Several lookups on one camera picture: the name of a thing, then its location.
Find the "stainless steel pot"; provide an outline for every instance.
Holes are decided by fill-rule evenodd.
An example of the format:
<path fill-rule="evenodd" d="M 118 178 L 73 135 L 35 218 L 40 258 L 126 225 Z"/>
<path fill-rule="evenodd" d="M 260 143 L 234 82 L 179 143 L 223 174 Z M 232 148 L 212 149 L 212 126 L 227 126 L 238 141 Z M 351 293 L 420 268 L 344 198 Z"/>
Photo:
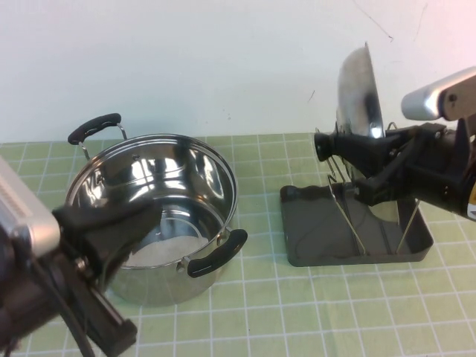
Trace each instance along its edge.
<path fill-rule="evenodd" d="M 247 239 L 228 225 L 237 206 L 237 184 L 226 161 L 207 144 L 182 135 L 145 135 L 127 140 L 120 115 L 105 115 L 68 137 L 80 145 L 119 126 L 125 141 L 89 159 L 68 191 L 78 207 L 114 207 L 141 197 L 160 200 L 160 226 L 150 232 L 111 282 L 127 301 L 170 305 L 186 301 L 217 279 Z"/>

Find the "stainless steel lid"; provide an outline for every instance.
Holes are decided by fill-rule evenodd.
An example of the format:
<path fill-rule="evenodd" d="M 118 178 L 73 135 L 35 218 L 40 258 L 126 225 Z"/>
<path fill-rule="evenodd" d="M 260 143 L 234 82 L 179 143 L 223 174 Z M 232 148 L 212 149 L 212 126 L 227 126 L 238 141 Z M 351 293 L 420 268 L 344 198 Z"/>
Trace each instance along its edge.
<path fill-rule="evenodd" d="M 383 138 L 382 111 L 368 44 L 352 52 L 342 63 L 338 77 L 336 130 L 346 134 Z M 348 162 L 347 174 L 353 181 L 363 175 Z M 380 219 L 398 220 L 395 202 L 385 202 L 370 210 Z"/>

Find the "dish rack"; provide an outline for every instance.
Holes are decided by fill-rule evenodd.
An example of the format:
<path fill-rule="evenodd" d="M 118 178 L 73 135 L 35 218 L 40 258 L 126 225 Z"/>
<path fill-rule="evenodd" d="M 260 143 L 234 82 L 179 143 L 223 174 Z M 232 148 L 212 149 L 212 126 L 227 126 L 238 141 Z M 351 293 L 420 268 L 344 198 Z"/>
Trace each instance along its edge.
<path fill-rule="evenodd" d="M 396 201 L 396 219 L 380 219 L 354 199 L 355 188 L 335 159 L 331 157 L 327 164 L 327 186 L 288 185 L 280 190 L 286 250 L 292 265 L 400 263 L 425 257 L 433 239 L 419 212 L 419 201 L 400 199 Z"/>

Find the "screw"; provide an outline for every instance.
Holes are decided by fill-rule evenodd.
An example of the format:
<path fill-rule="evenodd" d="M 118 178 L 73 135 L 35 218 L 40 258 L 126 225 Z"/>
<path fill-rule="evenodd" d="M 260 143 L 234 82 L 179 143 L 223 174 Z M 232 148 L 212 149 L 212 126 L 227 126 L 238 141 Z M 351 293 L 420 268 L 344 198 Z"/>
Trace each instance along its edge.
<path fill-rule="evenodd" d="M 83 258 L 77 258 L 74 263 L 76 265 L 76 270 L 80 273 L 83 273 L 86 270 L 86 261 Z"/>
<path fill-rule="evenodd" d="M 185 270 L 185 267 L 181 262 L 179 264 L 177 264 L 177 272 L 178 273 L 182 273 L 184 270 Z"/>

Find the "white wall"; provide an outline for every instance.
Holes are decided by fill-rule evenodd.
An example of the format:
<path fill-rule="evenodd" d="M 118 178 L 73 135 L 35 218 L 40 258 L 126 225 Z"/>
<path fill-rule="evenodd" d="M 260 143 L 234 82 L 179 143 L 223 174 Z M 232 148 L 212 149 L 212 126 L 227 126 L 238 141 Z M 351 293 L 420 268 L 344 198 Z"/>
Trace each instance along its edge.
<path fill-rule="evenodd" d="M 0 0 L 0 141 L 65 140 L 110 112 L 129 136 L 330 130 L 338 69 L 365 41 L 385 120 L 405 125 L 404 94 L 476 64 L 475 13 L 475 0 Z"/>

